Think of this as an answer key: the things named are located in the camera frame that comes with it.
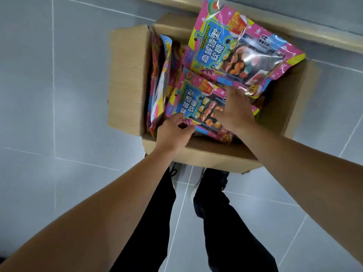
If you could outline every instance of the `colorful snack package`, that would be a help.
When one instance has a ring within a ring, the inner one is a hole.
[[[151,82],[150,82],[149,103],[147,107],[147,117],[146,117],[147,129],[149,129],[151,126],[151,109],[153,103],[152,98],[154,96],[157,83],[159,81],[159,58],[161,50],[160,38],[157,36],[154,28],[151,28],[150,31],[151,31],[151,48],[152,48],[152,72],[151,72]]]
[[[233,133],[214,118],[214,111],[223,111],[225,91],[203,77],[183,68],[178,84],[166,107],[166,116],[184,113],[184,123],[195,125],[196,131],[221,142],[231,142]],[[258,109],[251,105],[254,114]]]
[[[150,113],[151,125],[149,131],[153,137],[155,135],[154,134],[155,127],[157,126],[157,123],[159,122],[159,119],[165,110],[164,103],[169,83],[171,46],[172,46],[172,40],[168,36],[160,35],[160,37],[164,45],[165,62],[163,65],[163,69],[161,70],[159,83],[152,97],[152,107]]]
[[[183,57],[186,68],[257,98],[306,55],[223,4],[205,0]]]
[[[169,99],[171,94],[173,93],[175,85],[179,80],[180,74],[182,73],[182,58],[184,52],[185,47],[173,45],[170,63],[170,77],[166,93],[167,99]]]

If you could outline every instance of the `black pants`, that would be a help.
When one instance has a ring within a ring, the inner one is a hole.
[[[159,270],[167,256],[175,197],[167,169],[112,272]],[[199,189],[194,209],[204,221],[208,264],[213,272],[278,271],[274,257],[251,234],[223,192],[203,193]]]

